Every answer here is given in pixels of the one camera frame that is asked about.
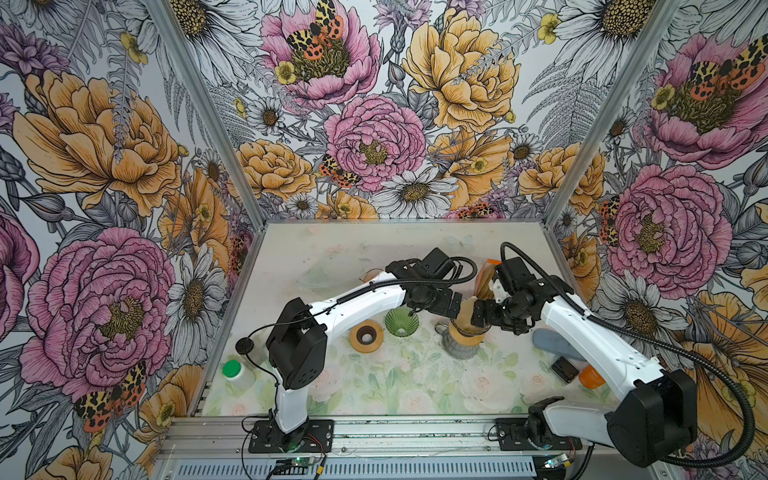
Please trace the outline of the orange coffee filter pack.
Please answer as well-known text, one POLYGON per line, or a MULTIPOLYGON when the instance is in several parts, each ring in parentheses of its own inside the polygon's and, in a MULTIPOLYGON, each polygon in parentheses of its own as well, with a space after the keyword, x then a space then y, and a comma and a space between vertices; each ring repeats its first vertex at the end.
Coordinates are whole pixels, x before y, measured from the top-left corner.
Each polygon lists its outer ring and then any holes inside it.
POLYGON ((494 293, 490 287, 493 283, 495 269, 500 264, 499 260, 487 259, 480 268, 475 277, 474 296, 478 300, 488 300, 494 298, 494 293))

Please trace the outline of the clear grey glass carafe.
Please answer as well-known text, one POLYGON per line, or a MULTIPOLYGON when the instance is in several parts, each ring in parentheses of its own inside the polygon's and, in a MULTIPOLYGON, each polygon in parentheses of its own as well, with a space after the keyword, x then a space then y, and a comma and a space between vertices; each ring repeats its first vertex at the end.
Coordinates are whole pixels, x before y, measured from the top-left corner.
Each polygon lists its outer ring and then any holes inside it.
POLYGON ((438 323, 435 325, 435 332, 441 337, 442 348, 451 357, 458 360, 468 360, 474 357, 480 349, 479 346, 475 347, 463 347, 454 342, 449 335, 449 326, 451 323, 438 323))

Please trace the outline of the wooden ring holder front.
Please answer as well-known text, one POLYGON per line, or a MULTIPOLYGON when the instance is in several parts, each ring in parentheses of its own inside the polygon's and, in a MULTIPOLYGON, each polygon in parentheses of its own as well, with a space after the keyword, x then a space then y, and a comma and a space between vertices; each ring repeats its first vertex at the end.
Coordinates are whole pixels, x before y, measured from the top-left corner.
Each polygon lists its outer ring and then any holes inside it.
POLYGON ((453 325, 449 326, 450 338, 457 344, 463 347, 475 347, 479 346, 485 338, 485 334, 479 335, 464 335, 461 331, 457 330, 453 325))

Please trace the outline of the wooden ring holder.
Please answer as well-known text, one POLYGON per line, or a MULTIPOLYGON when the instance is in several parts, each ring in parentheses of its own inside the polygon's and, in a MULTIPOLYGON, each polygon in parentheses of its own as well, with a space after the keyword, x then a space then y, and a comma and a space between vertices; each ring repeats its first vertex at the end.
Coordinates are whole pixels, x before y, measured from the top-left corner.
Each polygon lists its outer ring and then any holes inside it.
POLYGON ((354 350, 362 354, 371 354, 378 350, 384 340, 383 330, 379 323, 366 320, 349 332, 349 341, 354 350))
POLYGON ((479 346, 485 338, 485 334, 479 335, 464 335, 461 331, 457 330, 453 325, 449 326, 450 338, 457 344, 463 347, 475 347, 479 346))

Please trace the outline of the orange glass carafe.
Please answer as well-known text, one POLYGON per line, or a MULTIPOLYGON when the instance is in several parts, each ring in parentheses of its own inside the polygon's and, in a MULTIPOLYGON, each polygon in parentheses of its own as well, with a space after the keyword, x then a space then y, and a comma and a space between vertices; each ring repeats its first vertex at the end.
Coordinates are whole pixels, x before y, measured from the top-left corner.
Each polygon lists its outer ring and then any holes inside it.
POLYGON ((374 280, 382 272, 383 272, 383 269, 381 269, 381 268, 370 269, 360 278, 360 281, 362 283, 368 283, 368 282, 374 280))

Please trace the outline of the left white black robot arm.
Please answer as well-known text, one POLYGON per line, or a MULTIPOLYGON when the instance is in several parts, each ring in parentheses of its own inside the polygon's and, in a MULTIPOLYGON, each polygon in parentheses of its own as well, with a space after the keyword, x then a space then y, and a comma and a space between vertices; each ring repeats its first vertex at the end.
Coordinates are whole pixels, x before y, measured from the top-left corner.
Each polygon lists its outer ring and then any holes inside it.
POLYGON ((477 273, 473 260, 435 248, 423 259, 393 261, 372 280, 341 295, 311 304, 300 298, 286 303, 266 340, 277 377, 276 427, 284 434, 304 427, 309 385, 324 369, 327 347, 336 338, 403 305, 454 320, 462 295, 453 287, 477 273))

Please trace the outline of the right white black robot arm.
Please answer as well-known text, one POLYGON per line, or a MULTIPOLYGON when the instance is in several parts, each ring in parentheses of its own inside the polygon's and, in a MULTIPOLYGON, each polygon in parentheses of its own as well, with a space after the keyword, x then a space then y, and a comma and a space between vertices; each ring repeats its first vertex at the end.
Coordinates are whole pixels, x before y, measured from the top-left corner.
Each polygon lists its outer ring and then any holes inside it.
POLYGON ((694 381, 670 372, 621 336, 590 320, 590 310, 561 278, 535 277, 519 258, 496 265, 489 288, 477 301, 472 322, 522 335, 537 323, 559 333, 603 378, 615 407, 569 403, 561 397, 529 410, 529 438, 547 444, 576 437, 615 448, 627 461, 647 467, 691 444, 697 435, 694 381))

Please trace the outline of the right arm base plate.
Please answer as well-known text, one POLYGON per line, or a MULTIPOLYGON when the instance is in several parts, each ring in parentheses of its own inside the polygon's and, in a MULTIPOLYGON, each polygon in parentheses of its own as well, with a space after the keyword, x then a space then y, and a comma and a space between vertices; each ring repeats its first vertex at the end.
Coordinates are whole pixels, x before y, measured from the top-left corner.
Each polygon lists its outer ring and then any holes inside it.
POLYGON ((502 451, 578 451, 582 448, 580 439, 555 435, 538 418, 498 418, 493 429, 502 451))

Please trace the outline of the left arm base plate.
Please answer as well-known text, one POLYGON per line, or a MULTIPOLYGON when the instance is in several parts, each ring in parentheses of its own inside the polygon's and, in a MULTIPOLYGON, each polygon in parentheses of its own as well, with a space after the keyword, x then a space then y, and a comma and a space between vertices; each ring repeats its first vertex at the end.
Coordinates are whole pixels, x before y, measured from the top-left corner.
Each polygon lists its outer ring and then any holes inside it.
POLYGON ((332 450, 335 422, 308 419, 296 430, 283 432, 276 420, 259 420, 251 430, 251 454, 329 453, 332 450))

